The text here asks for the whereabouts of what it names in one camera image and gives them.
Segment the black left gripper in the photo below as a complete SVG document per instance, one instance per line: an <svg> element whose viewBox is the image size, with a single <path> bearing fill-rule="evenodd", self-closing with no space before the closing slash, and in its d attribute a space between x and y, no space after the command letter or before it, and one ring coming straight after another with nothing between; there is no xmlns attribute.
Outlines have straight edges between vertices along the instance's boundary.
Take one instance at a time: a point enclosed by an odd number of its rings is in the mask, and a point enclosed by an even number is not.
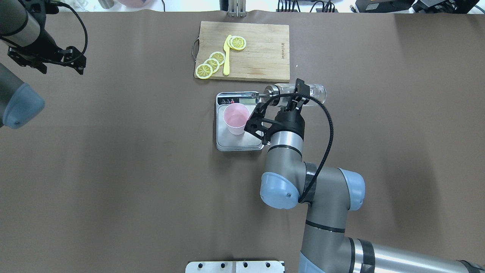
<svg viewBox="0 0 485 273"><path fill-rule="evenodd" d="M86 68L84 53L72 45L65 50L58 48L53 54L39 54L9 47L8 56L21 67L31 67L43 74L47 73L47 63L73 68L80 75L84 74Z"/></svg>

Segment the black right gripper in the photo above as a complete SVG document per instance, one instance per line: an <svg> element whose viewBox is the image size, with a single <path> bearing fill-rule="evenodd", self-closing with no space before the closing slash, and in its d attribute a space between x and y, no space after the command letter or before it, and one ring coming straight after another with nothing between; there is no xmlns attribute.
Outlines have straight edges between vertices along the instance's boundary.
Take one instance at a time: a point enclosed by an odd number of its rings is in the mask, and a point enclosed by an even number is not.
<svg viewBox="0 0 485 273"><path fill-rule="evenodd" d="M288 96L285 111L280 110L274 118L274 121L277 122L275 132L292 132L304 140L305 120L301 115L301 110L308 103L308 85L304 80L296 79L294 93L297 96Z"/></svg>

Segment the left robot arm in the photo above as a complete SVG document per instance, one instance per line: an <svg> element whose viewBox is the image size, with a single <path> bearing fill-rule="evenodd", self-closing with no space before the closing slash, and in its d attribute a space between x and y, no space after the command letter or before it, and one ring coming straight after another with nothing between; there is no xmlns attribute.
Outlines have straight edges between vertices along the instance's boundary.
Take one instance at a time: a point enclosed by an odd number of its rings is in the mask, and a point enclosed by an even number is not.
<svg viewBox="0 0 485 273"><path fill-rule="evenodd" d="M73 12L84 33L84 46L59 47L45 29L47 15L58 14L61 7ZM70 67L83 75L88 45L86 26L78 13L58 0L2 0L1 41L8 47L7 55L21 67L31 67L43 74L47 64ZM31 86L1 65L1 126L19 129L45 107L44 99Z"/></svg>

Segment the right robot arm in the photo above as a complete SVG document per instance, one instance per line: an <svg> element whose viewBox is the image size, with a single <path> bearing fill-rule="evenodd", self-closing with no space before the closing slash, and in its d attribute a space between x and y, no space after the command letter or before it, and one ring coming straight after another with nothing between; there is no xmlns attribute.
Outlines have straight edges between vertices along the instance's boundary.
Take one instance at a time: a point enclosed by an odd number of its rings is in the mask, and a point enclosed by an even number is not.
<svg viewBox="0 0 485 273"><path fill-rule="evenodd" d="M303 106L314 101L329 123L329 142L319 165L304 162ZM260 197L275 209L308 204L300 251L300 273L483 273L484 267L466 260L447 260L374 244L345 235L347 215L361 208L365 181L358 173L324 166L333 144L329 111L311 86L297 79L289 92L269 85L253 111L269 145Z"/></svg>

